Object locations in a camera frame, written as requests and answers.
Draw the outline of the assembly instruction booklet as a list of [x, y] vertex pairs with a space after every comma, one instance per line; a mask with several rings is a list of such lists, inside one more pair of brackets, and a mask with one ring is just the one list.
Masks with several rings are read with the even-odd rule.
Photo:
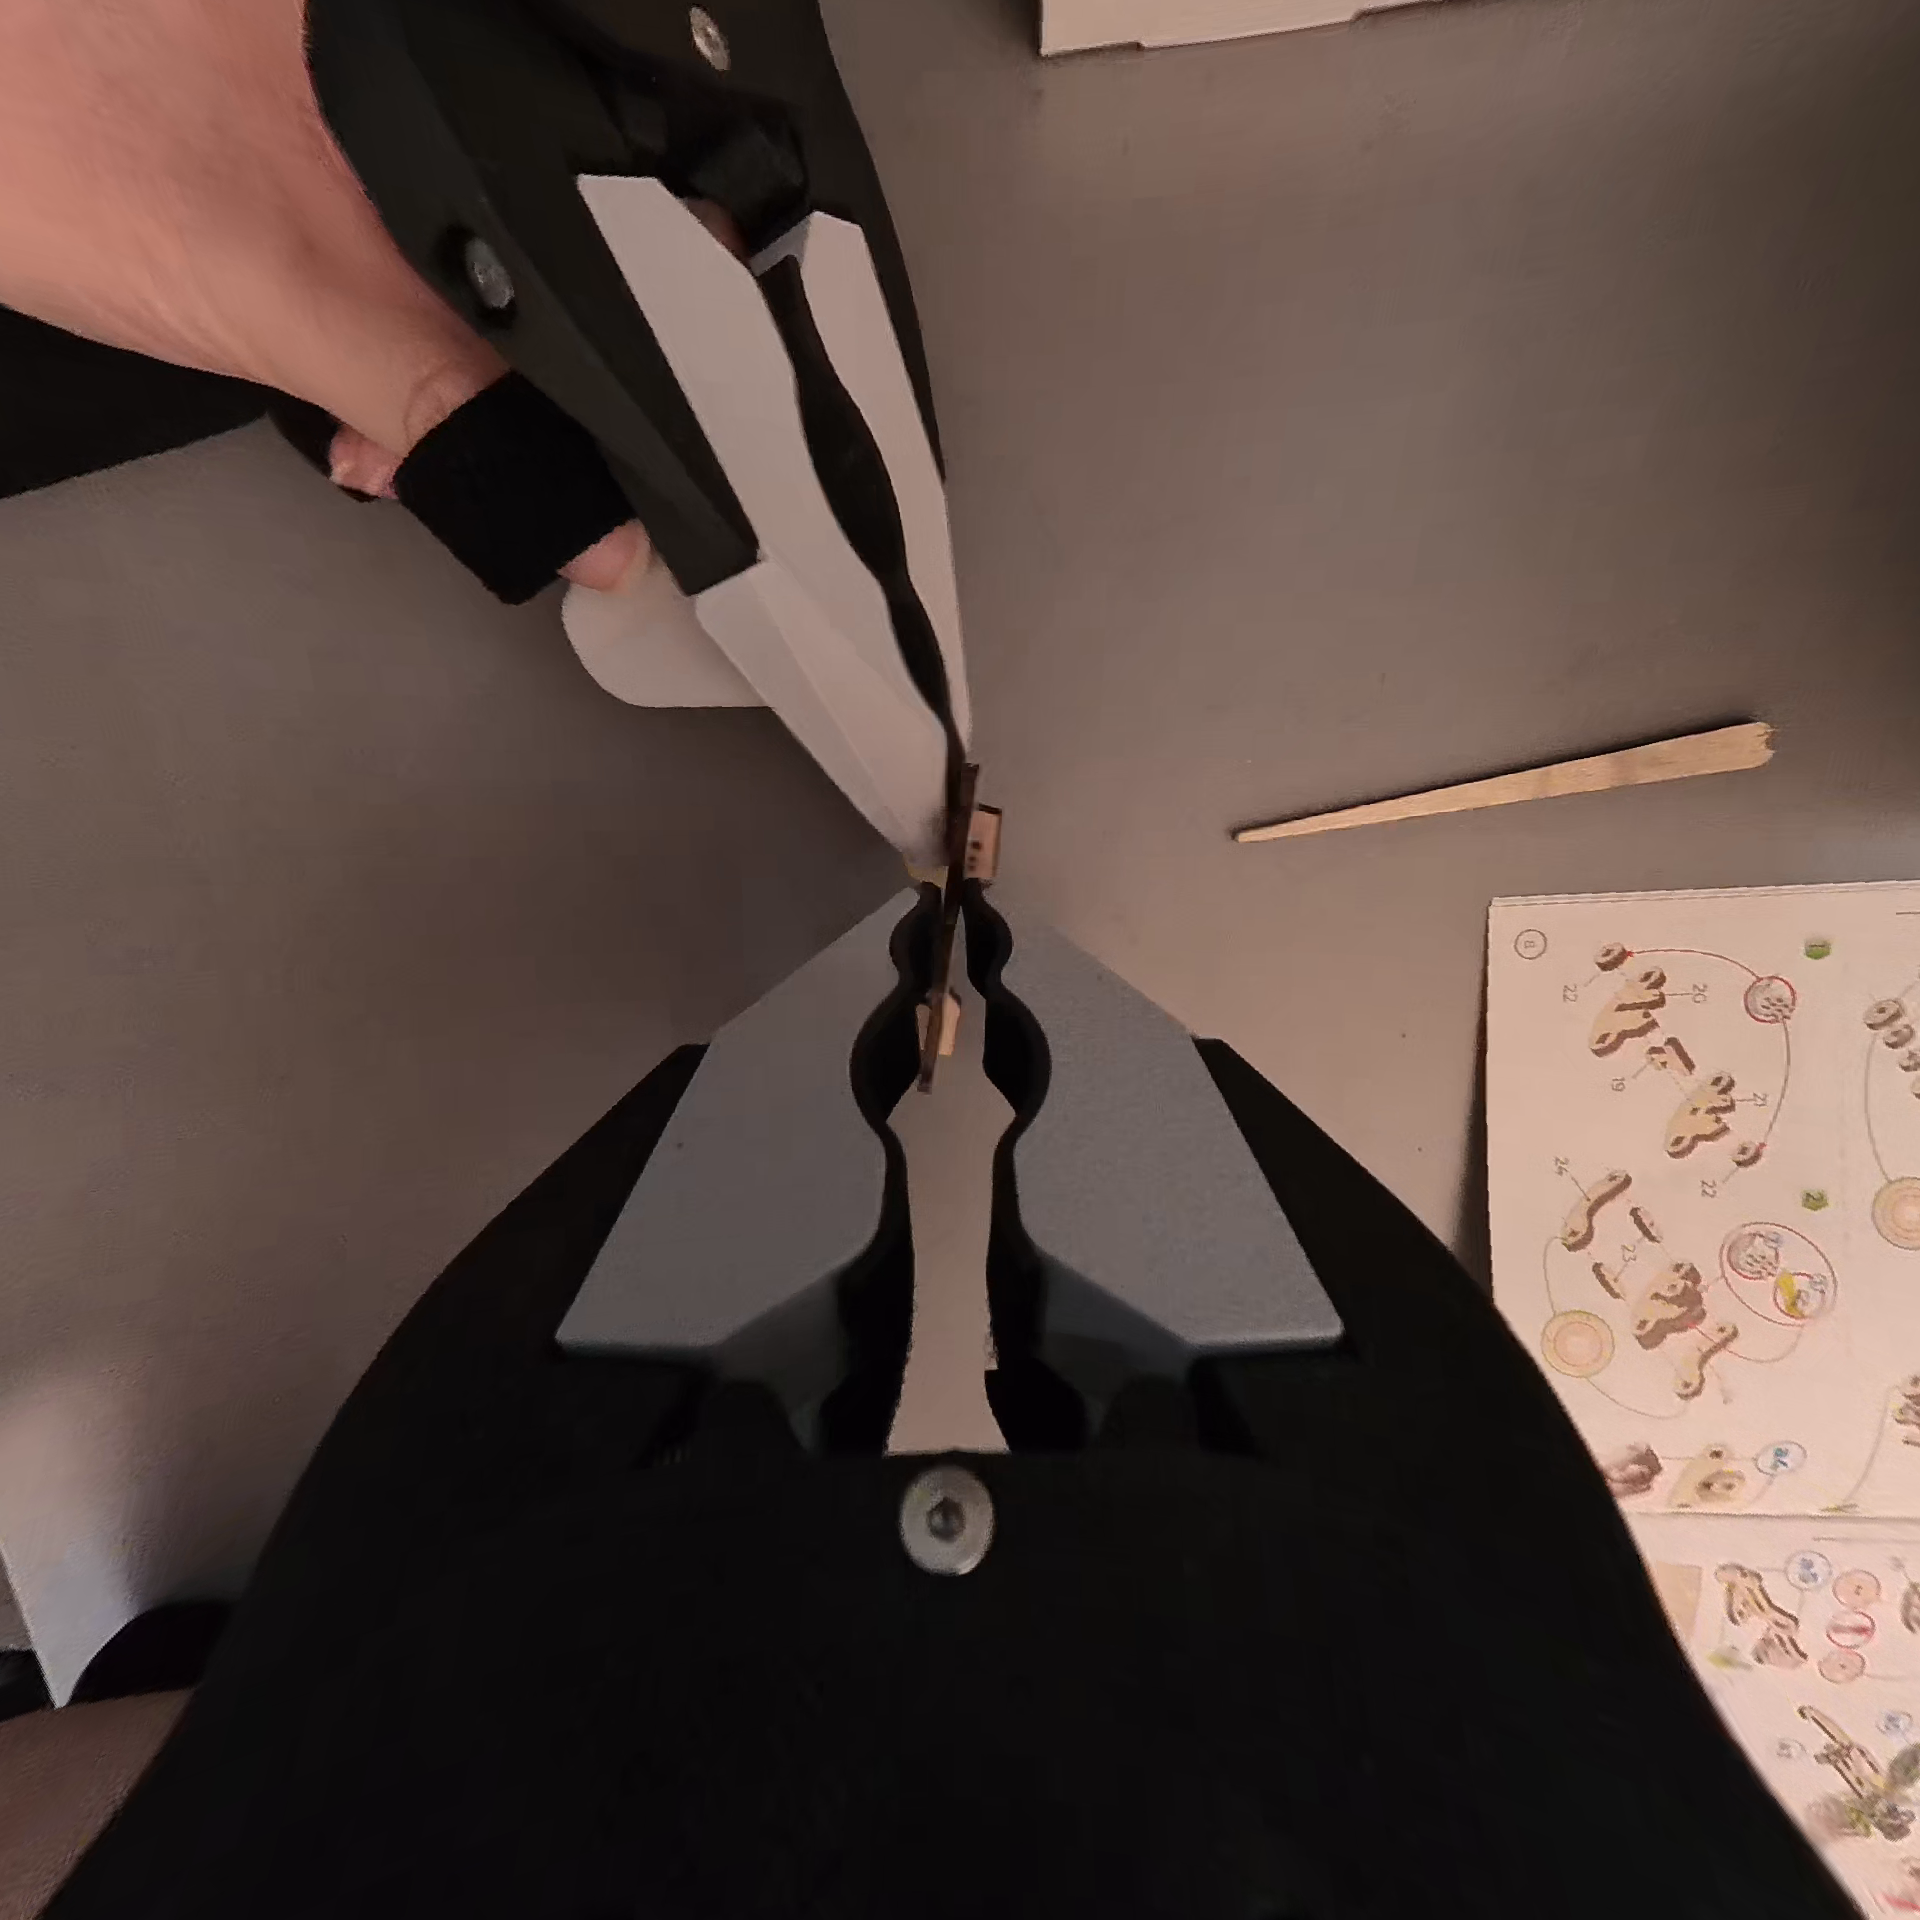
[[1495, 1303], [1725, 1728], [1915, 1914], [1917, 889], [1501, 897]]

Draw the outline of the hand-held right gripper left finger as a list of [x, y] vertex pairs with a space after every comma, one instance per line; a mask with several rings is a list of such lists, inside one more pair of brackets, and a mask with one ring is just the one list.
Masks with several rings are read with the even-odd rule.
[[841, 1375], [835, 1287], [880, 1224], [852, 1049], [898, 983], [898, 894], [721, 1026], [560, 1322], [567, 1353]]

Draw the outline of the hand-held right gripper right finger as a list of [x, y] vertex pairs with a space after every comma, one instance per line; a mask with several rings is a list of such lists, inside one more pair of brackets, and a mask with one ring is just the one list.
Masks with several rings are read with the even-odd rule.
[[1200, 1040], [1043, 924], [969, 887], [993, 1161], [993, 1362], [1061, 1389], [1321, 1353], [1339, 1314]]

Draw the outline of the person's left hand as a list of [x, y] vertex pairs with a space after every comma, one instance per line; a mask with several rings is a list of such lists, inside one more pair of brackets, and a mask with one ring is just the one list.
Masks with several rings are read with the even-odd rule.
[[299, 2], [4, 2], [2, 293], [98, 344], [333, 420], [321, 458], [400, 462], [508, 362], [379, 221], [330, 133]]

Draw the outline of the wooden model part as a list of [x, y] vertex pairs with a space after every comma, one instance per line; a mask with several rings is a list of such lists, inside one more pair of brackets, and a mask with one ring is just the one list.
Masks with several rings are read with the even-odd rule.
[[1001, 864], [1001, 808], [979, 794], [981, 769], [962, 757], [951, 781], [945, 864], [925, 877], [939, 895], [930, 933], [925, 988], [920, 999], [920, 1078], [930, 1092], [938, 1069], [956, 1054], [962, 990], [969, 977], [969, 889], [994, 885]]

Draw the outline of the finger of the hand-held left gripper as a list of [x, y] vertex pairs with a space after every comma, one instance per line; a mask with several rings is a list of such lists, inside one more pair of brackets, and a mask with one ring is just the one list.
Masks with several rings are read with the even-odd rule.
[[869, 234], [813, 209], [753, 271], [833, 521], [880, 590], [908, 680], [962, 752], [972, 694], [945, 472]]
[[837, 529], [793, 368], [753, 257], [649, 177], [581, 175], [584, 201], [751, 524], [751, 554], [693, 590], [656, 554], [575, 590], [575, 654], [625, 703], [768, 709], [912, 869], [945, 864], [954, 737], [908, 680], [873, 575]]

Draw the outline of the thin wooden strip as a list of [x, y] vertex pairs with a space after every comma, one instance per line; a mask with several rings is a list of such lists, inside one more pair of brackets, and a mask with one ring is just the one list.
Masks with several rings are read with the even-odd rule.
[[1354, 831], [1386, 825], [1410, 825], [1551, 799], [1610, 794], [1640, 785], [1680, 783], [1703, 776], [1756, 772], [1775, 753], [1775, 727], [1741, 722], [1669, 736], [1637, 746], [1600, 752], [1529, 766], [1506, 775], [1489, 775], [1466, 783], [1448, 783], [1393, 799], [1333, 806], [1300, 818], [1251, 822], [1232, 830], [1240, 847], [1272, 846], [1324, 831]]

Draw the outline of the white cardboard tray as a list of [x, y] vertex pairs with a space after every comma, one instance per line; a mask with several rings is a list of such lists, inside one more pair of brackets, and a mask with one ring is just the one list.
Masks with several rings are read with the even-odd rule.
[[1177, 50], [1343, 26], [1420, 2], [1039, 2], [1043, 60]]

